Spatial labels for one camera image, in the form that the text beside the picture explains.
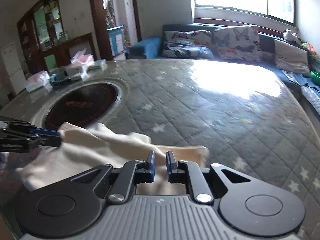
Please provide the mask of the cream beige garment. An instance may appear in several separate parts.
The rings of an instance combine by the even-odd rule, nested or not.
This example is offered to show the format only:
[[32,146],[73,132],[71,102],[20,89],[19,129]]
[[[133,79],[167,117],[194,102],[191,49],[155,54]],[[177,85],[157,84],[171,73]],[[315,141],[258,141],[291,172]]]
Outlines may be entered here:
[[205,146],[175,147],[155,145],[147,135],[131,132],[116,134],[104,124],[84,129],[65,122],[59,128],[63,142],[58,148],[49,147],[16,174],[23,185],[33,191],[57,181],[79,174],[90,168],[111,164],[122,167],[130,160],[145,160],[150,151],[156,153],[156,175],[152,184],[137,186],[137,194],[184,194],[181,184],[168,182],[166,152],[172,151],[176,160],[189,160],[204,167],[209,150]]

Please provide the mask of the round black induction cooktop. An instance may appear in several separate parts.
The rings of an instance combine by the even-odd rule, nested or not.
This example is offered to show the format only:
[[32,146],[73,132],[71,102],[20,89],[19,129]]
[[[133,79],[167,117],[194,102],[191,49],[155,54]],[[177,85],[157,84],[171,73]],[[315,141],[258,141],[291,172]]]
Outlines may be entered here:
[[57,130],[64,122],[68,122],[86,128],[111,110],[118,95],[118,88],[109,83],[77,88],[50,107],[45,114],[43,126]]

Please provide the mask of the pink tissue pack near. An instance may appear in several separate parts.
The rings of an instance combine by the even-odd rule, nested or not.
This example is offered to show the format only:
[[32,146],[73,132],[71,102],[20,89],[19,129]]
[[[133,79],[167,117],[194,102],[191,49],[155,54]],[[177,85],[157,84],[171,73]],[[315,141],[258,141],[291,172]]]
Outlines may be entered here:
[[25,89],[28,93],[31,93],[37,89],[48,86],[50,84],[49,81],[49,73],[43,70],[27,78],[25,83]]

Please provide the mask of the pink tissue pack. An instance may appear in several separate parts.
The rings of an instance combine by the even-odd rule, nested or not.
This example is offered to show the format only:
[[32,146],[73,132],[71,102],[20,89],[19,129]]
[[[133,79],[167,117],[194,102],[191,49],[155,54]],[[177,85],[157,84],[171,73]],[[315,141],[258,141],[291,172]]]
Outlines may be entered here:
[[50,84],[49,81],[49,73],[43,70],[27,78],[25,83],[25,89],[28,93],[31,93],[37,89],[48,86]]
[[83,66],[90,67],[94,64],[94,57],[92,54],[86,53],[87,48],[77,51],[76,54],[71,58],[71,64],[79,63]]

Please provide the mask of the white refrigerator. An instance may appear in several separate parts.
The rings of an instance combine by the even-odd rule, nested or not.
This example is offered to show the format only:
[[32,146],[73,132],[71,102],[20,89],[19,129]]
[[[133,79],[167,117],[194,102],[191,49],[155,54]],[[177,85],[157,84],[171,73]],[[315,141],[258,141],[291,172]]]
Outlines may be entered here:
[[2,49],[1,57],[9,78],[10,91],[17,96],[25,89],[26,79],[14,42]]

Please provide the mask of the white small box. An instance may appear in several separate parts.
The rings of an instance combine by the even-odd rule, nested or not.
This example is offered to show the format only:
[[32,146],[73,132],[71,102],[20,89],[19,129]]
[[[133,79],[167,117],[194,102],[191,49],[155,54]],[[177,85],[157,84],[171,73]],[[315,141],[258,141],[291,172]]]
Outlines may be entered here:
[[64,69],[67,76],[75,76],[84,72],[84,67],[82,64],[69,64],[64,66]]

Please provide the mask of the flat white box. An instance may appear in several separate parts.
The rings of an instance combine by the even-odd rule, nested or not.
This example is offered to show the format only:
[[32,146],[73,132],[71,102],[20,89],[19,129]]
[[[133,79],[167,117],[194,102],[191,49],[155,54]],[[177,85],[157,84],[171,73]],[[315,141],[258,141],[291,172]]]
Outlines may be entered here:
[[86,79],[87,77],[88,77],[88,75],[86,72],[80,72],[80,73],[76,73],[74,75],[67,75],[66,79],[71,80],[73,82],[73,81]]

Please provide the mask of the dark wooden display cabinet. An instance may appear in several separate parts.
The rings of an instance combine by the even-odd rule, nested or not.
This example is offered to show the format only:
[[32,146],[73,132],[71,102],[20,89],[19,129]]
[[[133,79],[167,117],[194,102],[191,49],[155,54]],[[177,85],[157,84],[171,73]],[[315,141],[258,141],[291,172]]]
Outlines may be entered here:
[[59,0],[39,0],[17,22],[17,31],[30,74],[66,66],[84,48],[97,59],[92,33],[74,35],[64,28]]

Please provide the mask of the pink tissue pack far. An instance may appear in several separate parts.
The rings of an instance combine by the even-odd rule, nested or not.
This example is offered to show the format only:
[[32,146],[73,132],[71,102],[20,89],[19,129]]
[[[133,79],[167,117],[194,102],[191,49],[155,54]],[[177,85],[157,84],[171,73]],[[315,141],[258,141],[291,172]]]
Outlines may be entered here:
[[77,51],[76,54],[71,58],[71,64],[79,63],[83,66],[90,67],[94,64],[94,57],[92,54],[86,53],[87,48]]

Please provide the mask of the stack of green booklets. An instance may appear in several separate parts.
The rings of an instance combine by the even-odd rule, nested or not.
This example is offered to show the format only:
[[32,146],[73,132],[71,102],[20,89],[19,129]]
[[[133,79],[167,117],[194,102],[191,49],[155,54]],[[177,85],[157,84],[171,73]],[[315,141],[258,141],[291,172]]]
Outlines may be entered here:
[[105,59],[94,61],[90,66],[87,67],[88,71],[96,70],[96,69],[106,69],[107,61]]

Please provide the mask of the blue white small cabinet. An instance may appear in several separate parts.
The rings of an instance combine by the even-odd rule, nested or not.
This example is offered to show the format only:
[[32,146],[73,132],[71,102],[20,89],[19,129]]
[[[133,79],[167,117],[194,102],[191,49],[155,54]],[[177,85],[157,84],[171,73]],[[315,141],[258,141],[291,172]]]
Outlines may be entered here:
[[112,55],[117,56],[123,53],[126,49],[125,46],[125,26],[119,25],[116,27],[108,28],[109,41],[111,45]]

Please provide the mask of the blue corner sofa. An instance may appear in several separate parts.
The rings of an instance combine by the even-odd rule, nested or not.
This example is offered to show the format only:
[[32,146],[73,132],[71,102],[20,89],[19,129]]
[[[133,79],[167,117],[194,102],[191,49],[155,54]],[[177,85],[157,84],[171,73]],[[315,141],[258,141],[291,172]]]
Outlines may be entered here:
[[276,74],[301,94],[319,114],[319,63],[303,46],[265,34],[256,25],[222,27],[210,24],[165,24],[161,36],[148,37],[127,48],[127,59],[205,59],[253,64]]

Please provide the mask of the left butterfly pillow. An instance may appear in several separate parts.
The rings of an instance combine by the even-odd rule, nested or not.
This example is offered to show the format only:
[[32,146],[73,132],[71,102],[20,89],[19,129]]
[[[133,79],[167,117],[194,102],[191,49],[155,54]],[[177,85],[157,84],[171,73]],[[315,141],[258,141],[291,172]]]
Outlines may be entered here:
[[212,32],[165,31],[162,56],[179,59],[213,59]]

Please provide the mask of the butterfly pillow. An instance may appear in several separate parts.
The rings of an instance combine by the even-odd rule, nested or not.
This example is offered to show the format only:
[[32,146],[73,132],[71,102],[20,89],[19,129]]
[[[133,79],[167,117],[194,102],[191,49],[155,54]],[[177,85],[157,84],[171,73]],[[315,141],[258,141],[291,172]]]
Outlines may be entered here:
[[223,60],[261,62],[257,25],[240,25],[213,31],[217,52]]
[[162,56],[179,59],[213,59],[212,32],[165,31]]

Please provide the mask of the right butterfly pillow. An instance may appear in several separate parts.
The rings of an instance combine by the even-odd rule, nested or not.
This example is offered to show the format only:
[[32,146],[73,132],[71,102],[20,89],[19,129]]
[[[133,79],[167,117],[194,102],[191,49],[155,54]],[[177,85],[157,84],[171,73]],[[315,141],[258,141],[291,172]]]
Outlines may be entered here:
[[240,25],[213,31],[217,52],[223,60],[261,62],[257,25]]

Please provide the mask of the grey plain cushion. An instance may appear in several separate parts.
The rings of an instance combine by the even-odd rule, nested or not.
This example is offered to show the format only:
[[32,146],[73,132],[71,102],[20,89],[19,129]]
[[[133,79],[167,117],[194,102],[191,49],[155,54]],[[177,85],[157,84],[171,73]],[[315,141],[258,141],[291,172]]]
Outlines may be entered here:
[[275,65],[278,69],[310,76],[308,53],[280,40],[274,40]]

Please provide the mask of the green plastic toy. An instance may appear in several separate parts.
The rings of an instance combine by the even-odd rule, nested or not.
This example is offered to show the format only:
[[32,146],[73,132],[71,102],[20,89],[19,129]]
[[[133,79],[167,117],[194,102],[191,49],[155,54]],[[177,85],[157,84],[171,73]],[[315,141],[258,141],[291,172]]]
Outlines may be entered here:
[[320,74],[318,72],[310,72],[310,76],[313,80],[313,82],[320,86]]

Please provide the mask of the colourful toy pile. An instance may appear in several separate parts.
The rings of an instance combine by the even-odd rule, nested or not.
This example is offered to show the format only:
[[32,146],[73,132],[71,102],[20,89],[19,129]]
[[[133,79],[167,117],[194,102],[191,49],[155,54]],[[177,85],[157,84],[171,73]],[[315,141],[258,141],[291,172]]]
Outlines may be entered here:
[[314,47],[308,42],[302,42],[302,47],[305,48],[310,54],[317,55]]

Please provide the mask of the white panda plush toy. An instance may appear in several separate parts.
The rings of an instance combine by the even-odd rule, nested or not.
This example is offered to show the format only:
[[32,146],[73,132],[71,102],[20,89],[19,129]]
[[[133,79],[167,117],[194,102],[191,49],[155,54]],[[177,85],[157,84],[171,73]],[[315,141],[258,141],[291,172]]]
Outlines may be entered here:
[[296,43],[298,45],[302,44],[301,39],[298,37],[297,33],[293,33],[290,29],[286,29],[283,32],[283,38],[288,42]]

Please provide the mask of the dark wooden door frame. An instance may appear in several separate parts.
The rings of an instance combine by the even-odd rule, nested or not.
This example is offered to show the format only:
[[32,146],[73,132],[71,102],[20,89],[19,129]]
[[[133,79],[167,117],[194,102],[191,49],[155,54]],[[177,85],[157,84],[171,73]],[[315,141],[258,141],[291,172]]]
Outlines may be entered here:
[[[106,27],[105,17],[103,16],[103,0],[89,0],[91,5],[91,13],[95,29],[95,36],[99,48],[100,57],[108,61],[113,60],[111,44]],[[133,10],[136,23],[136,31],[138,41],[142,40],[142,32],[139,22],[138,4],[137,0],[132,0]]]

